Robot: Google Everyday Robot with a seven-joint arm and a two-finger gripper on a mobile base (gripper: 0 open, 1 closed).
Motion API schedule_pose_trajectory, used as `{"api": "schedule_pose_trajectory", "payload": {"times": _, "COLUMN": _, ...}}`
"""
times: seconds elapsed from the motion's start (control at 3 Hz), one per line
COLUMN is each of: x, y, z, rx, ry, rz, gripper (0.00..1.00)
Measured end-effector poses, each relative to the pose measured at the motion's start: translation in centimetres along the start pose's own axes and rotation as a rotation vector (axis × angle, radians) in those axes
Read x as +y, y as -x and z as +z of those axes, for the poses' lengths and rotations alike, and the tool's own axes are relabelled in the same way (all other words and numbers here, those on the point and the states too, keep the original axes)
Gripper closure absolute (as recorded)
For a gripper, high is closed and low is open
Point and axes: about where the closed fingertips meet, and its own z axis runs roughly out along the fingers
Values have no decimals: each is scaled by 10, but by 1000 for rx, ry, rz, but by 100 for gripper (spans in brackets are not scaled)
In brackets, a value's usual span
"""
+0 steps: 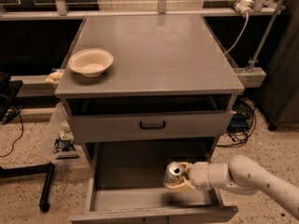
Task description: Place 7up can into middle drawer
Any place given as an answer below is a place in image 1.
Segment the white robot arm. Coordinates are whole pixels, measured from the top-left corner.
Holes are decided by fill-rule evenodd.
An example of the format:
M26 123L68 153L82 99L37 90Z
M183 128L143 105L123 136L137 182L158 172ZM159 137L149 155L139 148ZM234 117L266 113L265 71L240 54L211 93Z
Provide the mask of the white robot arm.
M299 188L244 155L233 156L228 163L172 161L165 168L164 186L175 192L224 189L252 195L261 191L299 219Z

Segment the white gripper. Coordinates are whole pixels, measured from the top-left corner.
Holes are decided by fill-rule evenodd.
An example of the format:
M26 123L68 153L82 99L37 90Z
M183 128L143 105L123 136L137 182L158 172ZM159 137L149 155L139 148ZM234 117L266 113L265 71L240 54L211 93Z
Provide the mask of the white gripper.
M199 190L211 190L208 177L209 164L207 162L189 162L179 163L179 177L186 177L178 183L165 182L164 186L174 192L187 192L194 188Z

